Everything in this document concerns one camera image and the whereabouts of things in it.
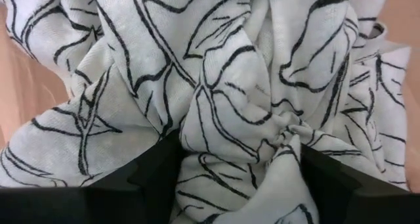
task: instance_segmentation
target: fabric fold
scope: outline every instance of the fabric fold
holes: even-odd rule
[[[302,146],[406,189],[384,1],[3,0],[73,97],[16,132],[0,187],[89,185],[179,129],[172,223],[318,223]]]

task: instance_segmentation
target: leaf pattern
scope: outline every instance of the leaf pattern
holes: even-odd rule
[[[406,188],[384,0],[2,1],[73,97],[16,132],[0,187],[90,185],[178,130],[174,224],[318,223],[302,146]]]

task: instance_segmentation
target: beige surface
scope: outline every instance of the beige surface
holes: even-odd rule
[[[5,12],[0,12],[4,23]],[[414,47],[404,97],[408,113],[407,175],[411,189],[420,192],[420,2],[388,0],[380,19],[388,25],[389,38]],[[67,100],[60,80],[16,50],[0,24],[0,148],[14,131],[33,116]]]
[[[403,92],[408,115],[406,173],[412,191],[420,192],[420,2],[387,0],[380,19],[388,26],[390,40],[413,47]]]

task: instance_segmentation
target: black leaf outline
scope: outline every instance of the black leaf outline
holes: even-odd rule
[[[372,114],[373,114],[373,107],[375,106],[375,94],[373,93],[370,87],[369,87],[369,96],[370,96],[370,106],[367,110],[366,126],[368,126],[368,122],[370,121],[370,118],[372,117]]]
[[[382,135],[382,136],[387,137],[387,138],[389,138],[389,139],[394,139],[394,140],[396,140],[396,141],[400,141],[400,142],[401,142],[401,143],[403,143],[403,144],[405,144],[405,143],[406,143],[406,140],[405,140],[405,139],[400,138],[400,137],[398,137],[398,136],[394,136],[394,135],[387,135],[386,133],[379,133],[379,135]]]
[[[369,147],[372,148],[372,143],[366,131],[363,129],[363,127],[354,118],[352,118],[348,113],[342,113],[342,115],[347,117],[363,133],[363,136],[365,140],[367,141],[367,143],[369,144]]]
[[[314,224],[312,215],[304,204],[299,204],[294,210],[279,218],[274,224]]]
[[[360,74],[359,76],[351,79],[349,87],[354,87],[355,85],[358,85],[359,83],[362,83],[363,81],[369,78],[370,78],[370,71],[366,71],[363,74]]]
[[[140,19],[143,22],[144,26],[147,28],[148,33],[150,34],[150,37],[152,37],[152,39],[155,41],[155,43],[158,46],[158,48],[165,55],[166,61],[171,61],[172,64],[173,64],[173,67],[177,71],[178,75],[184,81],[186,81],[192,88],[194,88],[195,85],[196,85],[195,80],[182,67],[182,65],[179,62],[178,58],[175,56],[175,53],[173,52],[172,48],[169,46],[169,44],[166,41],[166,39],[162,36],[161,32],[159,31],[158,27],[154,23],[153,18],[151,17],[151,15],[149,13],[149,10],[148,10],[148,8],[146,6],[146,3],[147,2],[148,2],[148,0],[139,0],[139,1],[138,0],[133,0],[133,3],[135,4],[135,7],[136,7],[136,11],[137,11],[138,16],[140,17]],[[112,23],[112,21],[109,19],[109,17],[108,17],[107,23],[108,24]],[[133,90],[133,92],[132,92],[133,96],[136,97],[136,98],[138,98],[137,91],[138,91],[138,88],[140,86],[139,86],[139,83],[138,82],[136,82],[135,84],[133,83],[133,77],[131,75],[130,62],[129,62],[129,52],[128,52],[127,48],[124,47],[125,44],[123,43],[122,38],[121,37],[118,37],[119,35],[117,34],[117,31],[115,29],[115,26],[114,26],[114,28],[111,28],[111,29],[113,29],[113,32],[114,32],[115,36],[118,38],[118,41],[121,43],[121,46],[123,46],[123,48],[124,48],[125,58],[126,58],[126,63],[127,63],[127,77],[129,79],[129,82],[130,82],[130,85],[131,85],[131,89]]]
[[[252,170],[252,165],[251,164],[247,164],[247,165],[248,165],[249,174],[251,175],[252,186],[254,186],[255,190],[257,190],[258,189],[257,178],[255,177],[254,171]]]
[[[246,95],[247,93],[245,92],[245,90],[243,90],[243,89],[241,89],[239,86],[237,86],[236,84],[234,84],[234,83],[231,83],[231,82],[225,82],[224,83],[226,86],[228,86],[228,87],[231,87],[231,88],[233,88],[233,89],[235,89],[235,90],[237,90],[237,91],[239,91],[241,94],[243,94],[243,95]]]
[[[204,221],[200,221],[197,224],[212,224],[212,223],[214,223],[216,221],[216,218],[218,218],[219,216],[220,216],[219,213],[211,214]]]
[[[307,144],[304,144],[305,146],[313,147],[313,146],[317,145],[318,142],[321,141],[321,139],[323,139],[324,137],[331,137],[331,138],[336,139],[336,137],[334,135],[330,135],[330,134],[327,134],[327,133],[321,133],[321,135],[315,140],[316,132],[317,132],[316,130],[313,131],[311,140],[309,140],[309,142],[307,142]]]
[[[279,102],[272,102],[271,107],[278,108],[283,103],[287,103],[291,107],[293,113],[295,113],[297,116],[302,116],[303,115],[303,113],[304,113],[303,110],[297,110],[296,107],[291,103],[291,101],[289,99],[282,99]]]
[[[80,8],[70,8],[71,11],[79,11],[79,12],[83,12],[85,14],[89,14],[89,15],[93,15],[93,16],[98,16],[97,12],[93,12],[93,11],[88,11],[85,9],[80,9]]]
[[[391,162],[390,160],[387,160],[387,159],[385,159],[385,162],[392,165],[392,166],[396,166],[396,167],[399,167],[399,168],[404,168],[405,167],[405,164],[397,164],[397,163]]]
[[[388,182],[395,185],[403,185],[407,183],[407,181],[388,181]]]
[[[240,172],[247,173],[247,170],[246,170],[246,169],[241,168],[240,166],[236,165],[236,164],[235,164],[235,163],[233,163],[233,162],[229,162],[229,161],[223,160],[222,158],[218,157],[216,154],[211,154],[211,153],[208,153],[208,152],[204,152],[204,154],[206,154],[206,155],[208,155],[208,156],[212,156],[212,157],[216,158],[216,159],[217,159],[217,160],[219,160],[220,162],[222,162],[222,163],[226,164],[227,166],[230,166],[231,168],[234,168],[235,170],[238,170],[238,171],[240,171]],[[189,182],[189,181],[191,181],[191,180],[193,180],[193,179],[197,179],[197,178],[200,178],[200,177],[204,177],[204,178],[208,178],[208,179],[213,179],[213,178],[212,178],[210,175],[208,175],[208,174],[200,174],[200,175],[196,175],[196,176],[191,177],[191,178],[187,178],[187,179],[180,180],[180,181],[178,181],[178,182],[177,182],[177,185],[179,185],[179,184],[183,184],[183,183],[185,183],[185,182]]]
[[[230,106],[233,108],[235,115],[237,115],[239,118],[241,118],[241,120],[245,123],[248,123],[250,125],[262,125],[264,123],[266,123],[271,117],[272,117],[272,113],[271,112],[267,112],[267,114],[259,119],[259,120],[255,120],[255,121],[251,121],[249,119],[247,119],[245,116],[243,116],[240,111],[233,105],[232,101],[230,100],[229,96],[221,90],[214,90],[213,94],[211,96],[211,99],[214,101],[215,100],[215,95],[223,95],[223,97],[229,102]]]
[[[347,70],[348,64],[349,64],[348,60],[349,60],[349,55],[346,56],[345,60],[341,64],[341,67],[339,68],[339,71],[337,72],[337,79],[335,80],[335,83],[333,85],[331,97],[330,97],[329,102],[328,102],[328,107],[327,107],[327,110],[324,114],[324,118],[322,119],[320,128],[322,128],[328,122],[328,119],[331,116],[331,110],[332,110],[334,104],[335,104],[334,116],[337,115],[337,110],[338,110],[338,105],[339,105],[340,95],[341,95],[341,89],[343,87],[344,79],[346,78],[347,71],[348,71]]]
[[[204,57],[207,55],[208,52],[210,51],[216,51],[218,49],[221,49],[225,46],[225,44],[227,43],[227,41],[232,37],[235,36],[237,33],[240,32],[240,30],[242,29],[241,26],[238,26],[237,28],[235,28],[234,30],[232,30],[230,33],[228,33],[226,35],[226,38],[224,39],[223,43],[221,45],[217,45],[216,47],[211,47],[208,48],[204,54]],[[221,80],[222,74],[223,72],[232,64],[232,62],[239,57],[242,54],[245,53],[253,53],[255,52],[255,48],[251,45],[245,45],[242,47],[238,47],[234,53],[229,57],[229,59],[223,64],[223,66],[220,69],[219,75],[217,77],[217,79],[215,80],[215,82],[213,83],[209,83],[207,81],[207,78],[205,77],[204,74],[204,84],[201,84],[200,81],[200,85],[198,86],[198,88],[196,89],[195,92],[195,101],[196,101],[196,106],[198,109],[198,119],[200,122],[200,129],[201,129],[201,135],[203,136],[203,140],[206,146],[206,150],[208,152],[210,152],[210,148],[209,148],[209,144],[207,141],[207,137],[205,136],[205,131],[204,131],[204,127],[203,127],[203,119],[201,117],[201,110],[200,110],[200,102],[199,102],[199,98],[202,96],[202,94],[204,94],[204,97],[207,99],[207,102],[210,105],[211,108],[211,119],[213,122],[213,125],[215,126],[216,130],[219,132],[219,134],[225,138],[227,141],[233,143],[234,145],[238,146],[239,148],[241,148],[245,153],[247,153],[248,155],[250,155],[250,157],[254,158],[256,160],[256,162],[259,162],[260,157],[259,157],[259,149],[255,150],[254,148],[250,147],[249,145],[246,145],[245,143],[243,143],[242,141],[240,141],[238,138],[235,138],[233,135],[231,135],[228,130],[226,130],[222,123],[221,120],[217,114],[217,107],[215,105],[215,100],[214,100],[214,96],[216,94],[224,94],[222,91],[215,89],[215,87],[219,84],[219,81]],[[205,59],[203,60],[203,64],[202,64],[202,71],[205,72]],[[239,116],[244,122],[249,123],[249,124],[253,124],[253,125],[262,125],[263,123],[265,123],[268,119],[271,118],[271,113],[268,112],[268,114],[262,118],[261,120],[257,120],[255,122],[249,121],[246,118],[244,118],[240,113],[239,110],[236,109],[234,106],[232,107],[234,112],[236,113],[237,116]]]
[[[321,8],[324,8],[324,7],[326,7],[326,6],[328,6],[328,5],[334,5],[334,4],[339,4],[339,3],[342,3],[342,2],[344,2],[344,1],[347,1],[347,0],[317,0],[314,4],[312,4],[312,6],[309,8],[309,11],[308,11],[308,15],[307,15],[307,18],[306,18],[306,21],[305,21],[305,23],[304,23],[304,30],[303,30],[303,32],[302,32],[302,34],[301,34],[301,36],[300,36],[300,38],[298,39],[298,41],[296,42],[296,44],[294,44],[294,46],[293,46],[293,48],[292,48],[292,51],[291,51],[291,56],[290,56],[290,61],[288,62],[288,63],[285,63],[285,64],[282,64],[281,66],[280,66],[280,69],[279,69],[279,72],[278,72],[278,75],[279,75],[279,79],[280,79],[280,81],[284,84],[284,85],[287,85],[287,86],[292,86],[292,87],[302,87],[302,88],[305,88],[305,89],[308,89],[311,93],[319,93],[319,92],[322,92],[329,84],[330,84],[330,81],[329,82],[327,82],[324,86],[321,86],[321,87],[319,87],[319,88],[312,88],[311,86],[309,86],[309,84],[308,83],[305,83],[305,82],[301,82],[301,81],[296,81],[296,82],[291,82],[291,81],[288,81],[287,79],[285,79],[284,78],[284,71],[286,70],[286,69],[288,69],[288,68],[290,68],[291,67],[291,63],[292,63],[292,60],[293,60],[293,56],[295,55],[295,53],[296,53],[296,51],[297,51],[297,49],[302,45],[302,43],[303,43],[303,39],[305,38],[305,35],[306,35],[306,31],[307,31],[307,29],[308,29],[308,23],[309,23],[309,20],[310,20],[310,17],[312,16],[312,13],[315,11],[315,10],[317,10],[317,9],[321,9]],[[322,49],[323,48],[325,48],[325,46],[326,45],[328,45],[329,43],[331,43],[331,41],[332,41],[332,39],[335,37],[335,36],[337,36],[337,34],[339,33],[339,31],[341,30],[341,28],[342,28],[342,26],[343,26],[343,24],[344,24],[344,21],[345,20],[343,20],[343,23],[337,28],[337,30],[333,33],[333,35],[324,43],[324,45],[320,48],[320,49],[318,49],[315,53],[314,53],[314,55],[312,56],[312,60],[313,60],[313,58],[314,57],[316,57],[316,55],[318,55],[321,51],[322,51]]]
[[[352,150],[319,150],[324,155],[328,156],[361,156],[362,152],[356,149]]]
[[[192,204],[189,204],[189,205],[187,205],[187,206],[185,206],[183,209],[181,209],[177,214],[176,214],[176,216],[175,216],[175,218],[174,219],[176,219],[177,217],[179,217],[181,214],[183,214],[183,213],[185,213],[186,211],[187,211],[187,209],[190,209],[190,208],[195,208],[195,209],[198,209],[198,210],[203,210],[204,209],[204,207],[201,207],[201,206],[195,206],[195,205],[192,205]]]
[[[101,172],[101,173],[94,174],[94,175],[90,175],[88,178],[86,178],[85,180],[83,180],[83,181],[81,182],[81,184],[79,185],[79,187],[83,187],[83,186],[85,186],[85,184],[86,184],[87,182],[94,180],[94,179],[95,179],[95,178],[97,178],[99,175],[102,175],[102,172]]]
[[[36,178],[46,179],[49,180],[54,187],[67,187],[68,184],[64,180],[54,178],[54,174],[39,169],[35,166],[30,165],[29,163],[23,161],[23,159],[19,158],[10,148],[8,145],[5,149],[3,149],[0,153],[0,165],[5,170],[6,175],[11,178],[14,182],[17,182],[21,185],[30,186],[30,187],[40,187],[40,185],[34,183],[26,183],[23,181],[19,181],[17,178],[13,177],[9,168],[14,166],[16,169],[19,169],[21,172],[29,176],[34,176]]]
[[[17,9],[15,0],[10,0],[10,1],[12,3],[12,9],[13,9],[13,19],[12,19],[11,27],[7,26],[7,31],[10,35],[10,38],[14,40],[15,42],[17,42],[23,48],[23,50],[25,50],[26,54],[29,55],[31,58],[35,59],[36,61],[38,61],[38,59],[32,53],[32,48],[30,45],[31,32],[40,21],[46,19],[52,14],[62,14],[64,17],[67,18],[67,20],[70,22],[74,30],[80,30],[82,32],[86,32],[86,34],[79,41],[70,43],[68,46],[63,46],[62,48],[57,50],[57,52],[54,53],[53,60],[55,64],[57,64],[58,58],[61,55],[61,53],[64,52],[64,50],[70,47],[79,45],[80,43],[84,43],[89,38],[91,33],[93,33],[95,41],[97,41],[97,39],[103,35],[101,26],[99,26],[98,28],[95,28],[94,26],[88,27],[88,26],[83,26],[81,24],[71,21],[67,13],[65,13],[62,6],[60,5],[60,0],[48,0],[44,5],[41,5],[38,9],[35,9],[33,14],[26,20],[26,23],[24,24],[24,27],[22,31],[20,32],[20,35],[18,35],[16,33],[16,28],[15,28],[16,15],[17,15],[18,9]],[[69,59],[67,58],[65,62],[67,62],[68,70],[71,70]]]
[[[344,127],[346,128],[346,131],[347,131],[347,136],[348,136],[348,139],[349,139],[349,141],[350,141],[351,145],[355,146],[355,145],[354,145],[353,138],[352,138],[352,135],[350,134],[350,131],[348,130],[347,125],[344,125]]]
[[[99,13],[104,17],[105,22],[107,23],[108,27],[111,29],[112,33],[115,35],[115,38],[117,39],[117,41],[119,42],[119,44],[121,45],[121,48],[124,52],[125,55],[125,64],[126,64],[126,69],[127,69],[127,77],[129,80],[129,85],[130,85],[130,93],[131,95],[138,99],[138,90],[140,88],[140,86],[143,83],[146,83],[148,81],[154,82],[154,81],[162,81],[162,77],[163,77],[163,88],[166,88],[166,83],[167,83],[167,79],[172,71],[172,68],[175,68],[177,70],[177,73],[183,78],[183,75],[181,71],[179,71],[176,67],[175,62],[171,61],[169,54],[167,53],[167,51],[163,48],[163,45],[161,45],[159,43],[159,41],[154,37],[154,29],[152,27],[152,25],[147,21],[146,16],[144,15],[143,11],[140,7],[140,5],[136,2],[136,0],[133,0],[135,2],[136,5],[136,9],[137,9],[137,13],[139,13],[143,23],[145,24],[145,26],[147,27],[149,34],[152,36],[152,38],[154,39],[155,43],[157,44],[157,46],[159,47],[159,49],[161,50],[161,52],[163,53],[163,55],[165,56],[165,64],[163,65],[163,67],[159,70],[158,73],[152,75],[152,74],[146,74],[146,75],[142,75],[140,76],[135,83],[133,82],[133,76],[131,73],[131,61],[130,61],[130,52],[124,42],[124,40],[122,39],[122,37],[120,36],[120,34],[118,33],[114,23],[112,22],[111,18],[108,16],[108,14],[104,11],[104,9],[98,4],[98,10]],[[163,102],[165,104],[165,110],[166,110],[166,116],[167,116],[167,123],[163,126],[162,131],[158,131],[156,129],[156,127],[153,125],[154,129],[162,136],[166,136],[167,132],[171,129],[171,127],[173,126],[173,119],[171,117],[170,111],[169,111],[169,103],[168,103],[168,98],[167,98],[167,94],[166,94],[166,90],[164,90],[164,94],[163,94]],[[160,118],[159,115],[159,120],[161,122],[161,125],[163,125],[163,121]]]
[[[276,158],[279,158],[284,155],[292,155],[293,159],[296,161],[297,165],[299,166],[299,170],[301,167],[301,162],[299,161],[299,157],[296,155],[295,150],[291,145],[284,145],[281,144],[280,148],[283,149],[281,152],[277,151],[277,153],[268,161],[269,164],[271,164]]]
[[[402,108],[405,109],[406,107],[404,106],[404,103],[402,102],[401,95],[398,95],[398,94],[394,95],[394,93],[392,93],[391,90],[389,89],[388,85],[386,85],[386,83],[383,81],[383,78],[382,78],[382,67],[383,67],[383,65],[386,65],[386,66],[389,66],[389,67],[392,67],[392,68],[395,68],[395,69],[398,69],[398,70],[403,70],[403,71],[405,71],[405,69],[403,67],[395,66],[391,63],[382,61],[381,55],[378,55],[377,58],[376,58],[375,69],[376,69],[376,75],[377,75],[377,85],[380,85],[385,90],[385,93],[396,104],[402,106]]]
[[[214,42],[216,39],[219,40],[219,43],[222,43],[224,39],[228,36],[223,35],[226,30],[231,27],[239,19],[245,19],[251,12],[249,10],[240,11],[234,13],[233,16],[227,16],[225,12],[217,13],[217,11],[223,8],[224,5],[229,5],[231,2],[236,1],[248,1],[248,0],[222,0],[218,2],[210,11],[208,11],[203,18],[198,22],[195,30],[193,31],[190,40],[188,41],[187,48],[184,54],[184,59],[188,58],[203,58],[207,49],[205,48],[207,44],[204,44],[207,40]],[[202,26],[208,24],[209,26],[215,26],[214,30],[211,30],[210,33],[199,34],[202,30]]]
[[[357,99],[355,96],[353,96],[351,93],[348,94],[348,96],[353,99],[354,101],[356,101],[357,103],[359,103],[361,106],[363,106],[363,108],[365,108],[366,110],[368,109],[368,107],[359,99]]]
[[[100,104],[100,99],[105,91],[105,88],[108,84],[109,68],[99,79],[95,89],[92,93],[91,100],[89,100],[84,92],[81,94],[81,98],[79,100],[79,107],[77,112],[67,111],[61,109],[59,107],[52,108],[55,112],[58,112],[61,115],[70,116],[73,120],[76,130],[79,133],[73,133],[69,131],[65,131],[63,129],[49,127],[46,125],[41,125],[36,118],[32,119],[32,125],[36,126],[36,128],[42,131],[49,131],[60,133],[67,136],[77,137],[79,138],[79,154],[78,154],[78,162],[77,165],[79,167],[79,171],[82,175],[91,176],[89,174],[89,164],[87,161],[87,143],[89,137],[95,135],[101,135],[103,133],[122,133],[120,129],[110,125],[108,122],[103,120],[98,115],[98,107]]]
[[[198,162],[200,166],[211,176],[211,179],[216,182],[218,185],[222,186],[223,188],[229,190],[231,193],[237,194],[238,196],[249,200],[250,197],[239,190],[235,189],[234,187],[231,187],[226,181],[220,178],[213,170],[211,170],[209,167],[207,167],[207,162],[205,161],[206,155],[209,155],[209,153],[201,153],[198,156]]]
[[[82,71],[76,69],[74,71],[74,74],[77,75],[77,76],[82,77],[86,81],[86,84],[87,85],[91,85],[92,84],[91,79],[89,79],[89,77],[85,73],[83,73]]]
[[[223,212],[229,212],[229,210],[228,210],[228,209],[223,208],[223,207],[221,207],[221,206],[219,206],[219,205],[216,205],[216,204],[214,204],[214,203],[212,203],[212,202],[210,202],[210,201],[208,201],[208,200],[205,200],[205,199],[203,199],[203,198],[200,198],[200,197],[198,197],[198,196],[196,196],[196,195],[193,195],[193,194],[190,194],[190,193],[187,193],[187,192],[181,191],[181,190],[178,190],[178,191],[177,191],[177,194],[178,194],[178,195],[181,195],[181,196],[185,196],[185,197],[187,197],[187,198],[191,198],[191,199],[197,200],[197,201],[199,201],[199,202],[203,202],[204,204],[207,204],[207,205],[209,205],[209,206],[212,206],[212,207],[214,207],[214,208],[216,208],[216,209],[218,209],[218,210],[220,210],[220,211],[223,211]]]
[[[228,174],[225,174],[225,173],[222,173],[222,172],[219,172],[219,175],[223,176],[224,178],[232,179],[232,180],[235,180],[235,181],[242,181],[243,180],[242,178],[234,177],[232,175],[228,175]]]

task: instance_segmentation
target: black holder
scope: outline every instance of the black holder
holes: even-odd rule
[[[321,224],[420,223],[420,196],[311,148],[302,153],[303,177]],[[0,189],[0,223],[167,224],[183,158],[175,131],[89,187]]]

